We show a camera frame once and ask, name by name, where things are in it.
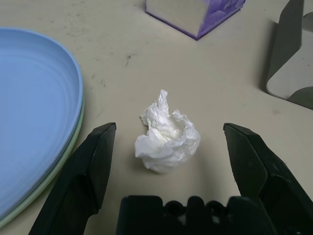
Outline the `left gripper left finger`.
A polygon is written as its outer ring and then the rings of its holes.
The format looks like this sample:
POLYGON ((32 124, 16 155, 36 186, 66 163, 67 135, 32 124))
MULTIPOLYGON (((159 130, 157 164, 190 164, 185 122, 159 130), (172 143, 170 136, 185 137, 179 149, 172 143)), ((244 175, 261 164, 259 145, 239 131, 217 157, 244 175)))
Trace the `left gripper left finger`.
POLYGON ((116 124, 96 127, 64 164, 31 235, 82 235, 106 192, 116 124))

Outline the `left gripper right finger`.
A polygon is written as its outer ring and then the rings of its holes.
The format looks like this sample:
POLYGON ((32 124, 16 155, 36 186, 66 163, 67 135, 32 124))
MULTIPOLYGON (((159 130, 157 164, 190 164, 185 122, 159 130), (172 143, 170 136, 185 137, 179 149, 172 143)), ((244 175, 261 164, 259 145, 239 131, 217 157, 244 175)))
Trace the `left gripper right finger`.
POLYGON ((241 196, 258 200, 279 235, 311 235, 313 202, 262 138, 233 123, 223 126, 241 196))

